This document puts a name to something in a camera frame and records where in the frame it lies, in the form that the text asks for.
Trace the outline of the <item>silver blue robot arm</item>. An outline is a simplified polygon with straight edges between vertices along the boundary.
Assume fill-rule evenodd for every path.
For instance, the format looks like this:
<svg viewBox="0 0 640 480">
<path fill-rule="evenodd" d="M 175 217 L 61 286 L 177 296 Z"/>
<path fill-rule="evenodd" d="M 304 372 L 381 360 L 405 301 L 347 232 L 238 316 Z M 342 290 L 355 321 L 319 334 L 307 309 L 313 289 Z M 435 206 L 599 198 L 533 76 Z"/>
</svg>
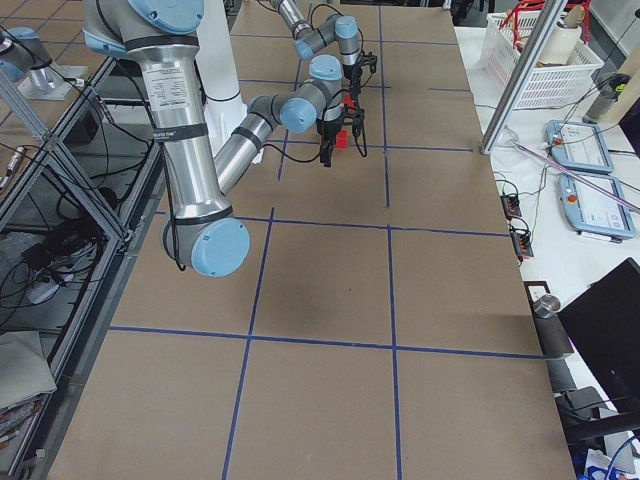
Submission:
<svg viewBox="0 0 640 480">
<path fill-rule="evenodd" d="M 310 79 L 287 94 L 260 96 L 219 151 L 213 151 L 195 65 L 198 27 L 209 19 L 202 1 L 86 1 L 87 46 L 130 59 L 142 73 L 153 118 L 153 137 L 166 151 L 170 218 L 163 243 L 180 267 L 224 277 L 250 249 L 244 224 L 227 193 L 244 175 L 272 132 L 303 133 L 340 113 L 343 70 L 321 55 L 310 25 L 293 1 L 274 7 L 292 30 L 297 53 L 310 59 Z"/>
<path fill-rule="evenodd" d="M 361 75 L 364 52 L 360 42 L 360 29 L 353 16 L 335 11 L 320 26 L 313 26 L 299 10 L 295 1 L 271 0 L 272 9 L 288 26 L 294 47 L 301 60 L 309 60 L 332 43 L 337 43 L 342 59 L 343 74 L 353 102 L 361 93 Z"/>
</svg>

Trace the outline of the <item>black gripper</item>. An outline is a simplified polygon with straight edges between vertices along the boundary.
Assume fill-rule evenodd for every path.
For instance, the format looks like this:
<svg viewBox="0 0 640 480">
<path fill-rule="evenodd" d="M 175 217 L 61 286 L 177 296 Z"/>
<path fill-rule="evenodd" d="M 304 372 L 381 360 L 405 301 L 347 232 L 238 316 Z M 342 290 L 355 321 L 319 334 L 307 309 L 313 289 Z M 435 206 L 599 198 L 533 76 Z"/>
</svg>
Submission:
<svg viewBox="0 0 640 480">
<path fill-rule="evenodd" d="M 344 114 L 340 113 L 331 120 L 318 120 L 318 134 L 321 137 L 319 160 L 324 167 L 332 166 L 332 155 L 336 143 L 336 137 L 343 127 Z"/>
<path fill-rule="evenodd" d="M 347 75 L 349 81 L 348 92 L 352 99 L 358 99 L 361 93 L 361 69 L 354 68 L 360 56 L 359 52 L 344 54 L 341 53 L 342 68 L 344 71 L 351 71 Z"/>
</svg>

